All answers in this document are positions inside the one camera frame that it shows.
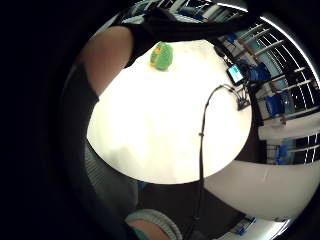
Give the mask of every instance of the screen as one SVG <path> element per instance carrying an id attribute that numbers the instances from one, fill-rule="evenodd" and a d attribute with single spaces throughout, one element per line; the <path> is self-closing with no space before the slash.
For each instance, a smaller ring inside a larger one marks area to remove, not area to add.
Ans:
<path id="1" fill-rule="evenodd" d="M 228 68 L 228 72 L 230 73 L 230 76 L 235 83 L 243 79 L 243 75 L 237 65 L 233 65 Z"/>

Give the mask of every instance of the small monitor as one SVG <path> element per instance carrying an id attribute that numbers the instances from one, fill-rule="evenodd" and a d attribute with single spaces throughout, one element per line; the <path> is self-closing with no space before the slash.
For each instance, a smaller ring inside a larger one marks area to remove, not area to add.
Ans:
<path id="1" fill-rule="evenodd" d="M 241 70 L 236 64 L 229 67 L 227 73 L 233 85 L 238 86 L 243 82 L 244 76 L 242 75 Z"/>

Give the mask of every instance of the dark floor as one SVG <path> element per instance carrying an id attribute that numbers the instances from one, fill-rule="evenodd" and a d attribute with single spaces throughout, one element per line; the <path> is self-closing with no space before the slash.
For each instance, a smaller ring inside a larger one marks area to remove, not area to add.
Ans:
<path id="1" fill-rule="evenodd" d="M 253 117 L 250 134 L 243 150 L 235 159 L 264 163 L 266 142 L 258 138 L 258 127 L 262 125 L 262 119 L 257 102 L 252 101 L 251 107 Z M 153 208 L 165 213 L 184 233 L 196 204 L 196 186 L 197 182 L 177 185 L 148 184 L 140 193 L 138 208 Z M 205 191 L 198 230 L 209 239 L 219 238 L 243 217 L 243 213 Z"/>
<path id="2" fill-rule="evenodd" d="M 266 141 L 260 141 L 258 128 L 263 125 L 257 101 L 251 97 L 252 122 L 251 129 L 245 146 L 235 158 L 244 162 L 266 163 Z"/>
<path id="3" fill-rule="evenodd" d="M 191 222 L 197 201 L 196 186 L 197 182 L 177 185 L 148 184 L 139 195 L 138 208 L 152 208 L 163 212 L 184 233 Z M 209 239 L 219 238 L 243 217 L 243 213 L 205 191 L 197 230 Z"/>

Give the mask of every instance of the person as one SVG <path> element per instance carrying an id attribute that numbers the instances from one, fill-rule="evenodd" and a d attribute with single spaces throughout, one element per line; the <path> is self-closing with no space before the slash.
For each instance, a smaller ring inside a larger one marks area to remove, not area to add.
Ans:
<path id="1" fill-rule="evenodd" d="M 157 42 L 176 42 L 220 36 L 252 24 L 259 13 L 228 23 L 203 24 L 201 27 L 176 21 L 164 9 L 155 9 L 144 16 L 143 24 L 121 24 L 96 34 L 78 55 L 63 90 L 58 119 L 60 153 L 63 168 L 75 194 L 93 212 L 98 221 L 105 221 L 105 230 L 113 239 L 180 240 L 176 224 L 163 213 L 142 209 L 126 218 L 127 224 L 101 208 L 89 186 L 82 162 L 86 132 L 91 113 L 99 96 L 121 72 Z"/>

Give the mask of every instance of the green toy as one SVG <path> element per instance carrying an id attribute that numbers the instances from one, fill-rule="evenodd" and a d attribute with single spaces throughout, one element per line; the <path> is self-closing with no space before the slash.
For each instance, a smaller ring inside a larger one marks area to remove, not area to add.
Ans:
<path id="1" fill-rule="evenodd" d="M 156 48 L 152 51 L 150 57 L 150 65 L 158 70 L 165 71 L 172 64 L 173 49 L 164 42 L 159 42 Z"/>

